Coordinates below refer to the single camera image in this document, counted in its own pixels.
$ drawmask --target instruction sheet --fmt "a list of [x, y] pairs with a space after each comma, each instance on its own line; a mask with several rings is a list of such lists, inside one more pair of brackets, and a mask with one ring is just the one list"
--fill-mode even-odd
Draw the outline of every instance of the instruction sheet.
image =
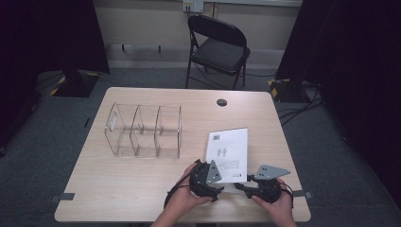
[[206, 162], [214, 160], [221, 180], [218, 183], [247, 181], [248, 129], [213, 131], [209, 133]]

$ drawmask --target gray carpet floor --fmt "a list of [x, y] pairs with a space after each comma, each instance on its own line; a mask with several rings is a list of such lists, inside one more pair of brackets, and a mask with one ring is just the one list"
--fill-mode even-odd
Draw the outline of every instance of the gray carpet floor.
[[[64, 191], [109, 87], [183, 88], [185, 72], [184, 68], [112, 69], [110, 75], [99, 78], [88, 98], [50, 96], [59, 72], [41, 74], [37, 89], [43, 96], [37, 109], [8, 143], [7, 154], [0, 159], [0, 226], [136, 226], [58, 223], [54, 220], [57, 204], [49, 200]], [[192, 72], [201, 78], [196, 69]], [[266, 76], [274, 71], [248, 73]], [[268, 92], [268, 79], [247, 76], [246, 86], [238, 83], [237, 90]], [[189, 87], [212, 89], [194, 80]], [[302, 108], [305, 104], [275, 105], [282, 115], [288, 112], [286, 109]], [[299, 226], [401, 226], [399, 209], [370, 167], [343, 142], [339, 123], [324, 105], [298, 114], [283, 130], [303, 188], [314, 195], [308, 200], [312, 218]]]

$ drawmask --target light wood table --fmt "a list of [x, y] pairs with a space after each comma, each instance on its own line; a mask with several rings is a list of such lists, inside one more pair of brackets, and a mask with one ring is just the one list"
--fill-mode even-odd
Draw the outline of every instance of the light wood table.
[[[217, 104], [227, 100], [225, 107]], [[179, 159], [116, 157], [104, 134], [113, 104], [182, 106]], [[282, 179], [301, 190], [297, 171], [271, 96], [265, 92], [110, 88], [99, 107], [55, 218], [62, 222], [152, 222], [163, 210], [167, 191], [197, 159], [204, 161], [210, 131], [248, 128], [248, 172], [262, 164], [289, 169]], [[304, 197], [295, 198], [296, 221], [308, 221]], [[180, 222], [268, 222], [267, 213], [245, 196], [218, 195]]]

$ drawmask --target acrylic file holder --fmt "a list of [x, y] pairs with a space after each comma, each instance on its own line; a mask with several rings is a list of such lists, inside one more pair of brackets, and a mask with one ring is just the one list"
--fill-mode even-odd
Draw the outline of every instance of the acrylic file holder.
[[179, 158], [181, 106], [114, 103], [105, 135], [116, 156]]

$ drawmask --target hand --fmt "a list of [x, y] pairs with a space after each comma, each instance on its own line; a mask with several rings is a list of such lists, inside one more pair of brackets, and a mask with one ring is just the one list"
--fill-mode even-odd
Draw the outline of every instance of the hand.
[[[186, 176], [196, 165], [197, 164], [194, 163], [189, 166], [183, 173], [181, 179]], [[194, 196], [189, 189], [189, 177], [177, 186], [179, 186], [179, 188], [172, 195], [165, 210], [155, 220], [152, 226], [172, 226], [181, 216], [189, 213], [195, 206], [205, 204], [213, 199], [211, 197]]]
[[[277, 178], [277, 180], [283, 189], [287, 189], [287, 187], [283, 184], [283, 180], [280, 178]], [[252, 199], [268, 212], [271, 220], [278, 227], [297, 226], [294, 221], [294, 217], [292, 216], [292, 200], [288, 193], [281, 193], [278, 201], [274, 203], [265, 202], [256, 196], [252, 196]]]

